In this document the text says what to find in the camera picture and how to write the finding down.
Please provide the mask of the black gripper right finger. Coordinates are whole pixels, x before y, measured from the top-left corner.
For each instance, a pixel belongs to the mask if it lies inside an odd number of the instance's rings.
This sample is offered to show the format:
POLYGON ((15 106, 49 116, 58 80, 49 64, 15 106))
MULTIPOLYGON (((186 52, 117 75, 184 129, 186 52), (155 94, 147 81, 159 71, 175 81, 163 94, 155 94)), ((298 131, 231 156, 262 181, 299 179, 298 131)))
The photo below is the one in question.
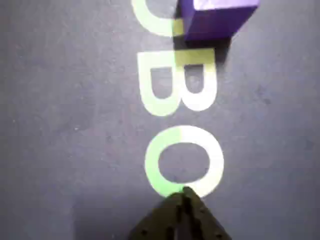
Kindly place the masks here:
POLYGON ((231 237, 190 187, 184 187, 177 227, 179 240, 230 240, 231 237))

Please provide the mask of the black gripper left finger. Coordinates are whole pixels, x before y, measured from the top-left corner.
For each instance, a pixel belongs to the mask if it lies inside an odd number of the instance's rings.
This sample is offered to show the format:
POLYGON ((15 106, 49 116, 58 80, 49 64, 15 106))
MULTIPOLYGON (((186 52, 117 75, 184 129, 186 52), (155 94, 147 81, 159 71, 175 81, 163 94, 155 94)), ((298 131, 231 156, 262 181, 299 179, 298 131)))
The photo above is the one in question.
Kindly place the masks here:
POLYGON ((130 232, 130 240, 173 240, 182 219, 183 194, 173 193, 148 213, 130 232))

